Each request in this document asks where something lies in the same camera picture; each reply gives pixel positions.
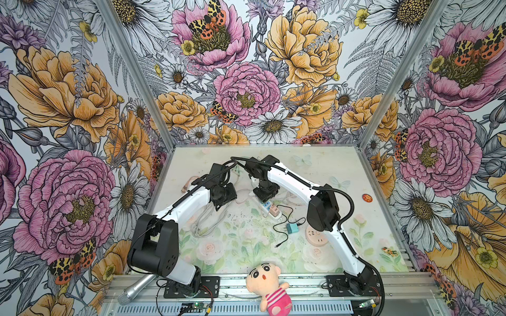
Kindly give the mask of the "pink plug adapter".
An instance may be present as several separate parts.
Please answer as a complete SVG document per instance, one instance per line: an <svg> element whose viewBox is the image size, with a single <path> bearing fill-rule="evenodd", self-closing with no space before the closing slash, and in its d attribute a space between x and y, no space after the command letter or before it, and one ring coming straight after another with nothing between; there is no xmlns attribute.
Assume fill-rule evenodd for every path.
<svg viewBox="0 0 506 316"><path fill-rule="evenodd" d="M276 205L272 205L271 209L269 210L269 214L276 219L279 217L280 211Z"/></svg>

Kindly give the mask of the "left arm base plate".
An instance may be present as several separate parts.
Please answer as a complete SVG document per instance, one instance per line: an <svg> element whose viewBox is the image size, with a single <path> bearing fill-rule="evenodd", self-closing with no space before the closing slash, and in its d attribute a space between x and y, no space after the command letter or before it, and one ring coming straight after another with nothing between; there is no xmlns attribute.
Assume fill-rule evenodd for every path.
<svg viewBox="0 0 506 316"><path fill-rule="evenodd" d="M219 276L202 276L200 284L181 284L174 280L168 280L163 297L165 299L214 299L219 296L220 281Z"/></svg>

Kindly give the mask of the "teal adapter with black cable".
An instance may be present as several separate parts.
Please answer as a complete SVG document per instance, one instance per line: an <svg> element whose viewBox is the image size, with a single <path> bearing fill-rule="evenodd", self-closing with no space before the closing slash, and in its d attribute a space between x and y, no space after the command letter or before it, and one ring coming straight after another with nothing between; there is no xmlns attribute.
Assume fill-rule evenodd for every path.
<svg viewBox="0 0 506 316"><path fill-rule="evenodd" d="M287 230L287 234L290 235L290 234L296 234L299 232L299 224L297 223L287 223L286 224L286 230Z"/></svg>

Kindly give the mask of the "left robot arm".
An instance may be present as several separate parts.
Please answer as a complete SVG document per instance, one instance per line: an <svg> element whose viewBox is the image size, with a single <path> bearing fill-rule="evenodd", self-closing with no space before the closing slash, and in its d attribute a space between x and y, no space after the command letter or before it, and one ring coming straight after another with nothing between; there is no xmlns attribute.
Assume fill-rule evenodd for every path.
<svg viewBox="0 0 506 316"><path fill-rule="evenodd" d="M219 210L237 199L230 182L235 163L214 163L209 173L193 180L177 201L155 215L139 217L127 256L130 268L144 271L125 293L135 297L157 278L165 278L179 287L185 295L196 294L201 287L200 268L180 257L179 231L200 209L213 206Z"/></svg>

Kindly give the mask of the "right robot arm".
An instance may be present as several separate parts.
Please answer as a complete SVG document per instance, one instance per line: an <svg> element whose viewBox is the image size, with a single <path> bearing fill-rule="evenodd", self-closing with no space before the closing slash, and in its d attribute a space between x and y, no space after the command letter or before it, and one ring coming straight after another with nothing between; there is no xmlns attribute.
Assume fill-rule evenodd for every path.
<svg viewBox="0 0 506 316"><path fill-rule="evenodd" d="M303 179L272 155L262 160L252 157L237 158L236 161L251 179L258 181L253 192L261 201L273 198L280 188L284 188L307 204L306 222L328 239L343 266L345 286L350 292L359 296L375 287L379 297L385 298L378 269L361 258L345 232L343 223L355 210L354 201L347 193L329 184L319 185Z"/></svg>

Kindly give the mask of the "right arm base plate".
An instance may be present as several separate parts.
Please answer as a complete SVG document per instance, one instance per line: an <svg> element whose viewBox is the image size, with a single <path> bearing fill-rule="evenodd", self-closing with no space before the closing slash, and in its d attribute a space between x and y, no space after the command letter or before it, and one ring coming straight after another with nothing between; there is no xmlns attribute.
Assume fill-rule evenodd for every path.
<svg viewBox="0 0 506 316"><path fill-rule="evenodd" d="M326 275L325 286L331 297L378 297L383 287L377 276L366 280L348 275Z"/></svg>

